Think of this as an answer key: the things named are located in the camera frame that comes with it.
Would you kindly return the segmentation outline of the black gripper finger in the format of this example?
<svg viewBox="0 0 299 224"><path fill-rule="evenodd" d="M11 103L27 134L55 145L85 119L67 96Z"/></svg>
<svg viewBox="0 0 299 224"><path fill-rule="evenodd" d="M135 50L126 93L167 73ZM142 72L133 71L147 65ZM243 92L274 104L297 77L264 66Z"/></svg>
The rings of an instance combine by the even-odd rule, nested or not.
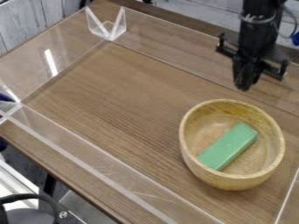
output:
<svg viewBox="0 0 299 224"><path fill-rule="evenodd" d="M249 91L251 86L258 82L264 68L257 58L247 58L245 62L245 90Z"/></svg>
<svg viewBox="0 0 299 224"><path fill-rule="evenodd" d="M247 72L247 63L239 56L234 57L233 70L234 70L234 84L237 88L249 89L250 78Z"/></svg>

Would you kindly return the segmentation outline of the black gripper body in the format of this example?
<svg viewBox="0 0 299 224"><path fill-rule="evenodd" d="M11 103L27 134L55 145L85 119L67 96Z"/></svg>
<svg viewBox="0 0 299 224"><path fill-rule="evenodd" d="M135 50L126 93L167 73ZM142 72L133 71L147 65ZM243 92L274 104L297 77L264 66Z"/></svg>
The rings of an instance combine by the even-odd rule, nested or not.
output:
<svg viewBox="0 0 299 224"><path fill-rule="evenodd" d="M247 58L257 58L264 68L262 74L277 80L282 80L290 64L289 58L284 55L277 46L277 38L281 27L281 17L268 19L241 19L241 29L235 42L229 39L226 32L219 35L217 51L231 57L239 56L245 62Z"/></svg>

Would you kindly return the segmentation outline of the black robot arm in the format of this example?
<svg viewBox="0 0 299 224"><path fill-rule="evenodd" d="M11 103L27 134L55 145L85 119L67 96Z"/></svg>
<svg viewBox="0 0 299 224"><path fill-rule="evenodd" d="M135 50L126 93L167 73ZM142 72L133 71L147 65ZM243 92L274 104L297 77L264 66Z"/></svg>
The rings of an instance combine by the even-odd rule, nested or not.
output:
<svg viewBox="0 0 299 224"><path fill-rule="evenodd" d="M249 91L262 74L282 81L290 59L277 43L278 37L296 39L298 21L286 7L288 0L243 0L239 33L234 39L223 32L219 35L217 51L233 59L235 87ZM294 19L294 30L289 35L281 31L284 14Z"/></svg>

